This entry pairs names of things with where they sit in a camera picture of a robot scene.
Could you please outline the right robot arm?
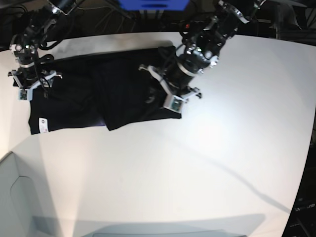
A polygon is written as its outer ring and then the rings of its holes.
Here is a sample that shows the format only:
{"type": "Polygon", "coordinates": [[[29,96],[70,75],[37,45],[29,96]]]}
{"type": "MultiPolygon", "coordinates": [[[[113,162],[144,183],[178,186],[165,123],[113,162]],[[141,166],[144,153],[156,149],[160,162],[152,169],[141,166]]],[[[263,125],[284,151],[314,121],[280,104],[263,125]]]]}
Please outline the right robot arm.
{"type": "Polygon", "coordinates": [[[46,41],[48,33],[62,16],[70,16],[81,3],[80,0],[49,0],[32,14],[26,28],[13,36],[9,49],[19,68],[8,72],[8,76],[13,77],[18,87],[19,100],[32,101],[33,91],[39,86],[47,95],[55,77],[62,78],[62,74],[55,70],[40,70],[41,64],[54,60],[54,57],[51,54],[39,57],[38,50],[48,51],[61,43],[71,30],[50,46],[46,41]]]}

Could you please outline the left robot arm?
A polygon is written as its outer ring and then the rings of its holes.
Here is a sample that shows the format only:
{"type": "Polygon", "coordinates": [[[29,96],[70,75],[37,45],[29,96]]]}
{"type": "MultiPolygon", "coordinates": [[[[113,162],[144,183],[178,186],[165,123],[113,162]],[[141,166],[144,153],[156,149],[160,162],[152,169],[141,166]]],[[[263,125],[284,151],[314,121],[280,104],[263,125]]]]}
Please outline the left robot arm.
{"type": "Polygon", "coordinates": [[[166,93],[187,93],[191,80],[207,67],[217,65],[226,41],[240,25],[249,23],[263,4],[262,0],[217,0],[214,12],[207,14],[201,25],[181,32],[183,53],[177,55],[176,48],[169,52],[158,70],[158,80],[166,93]]]}

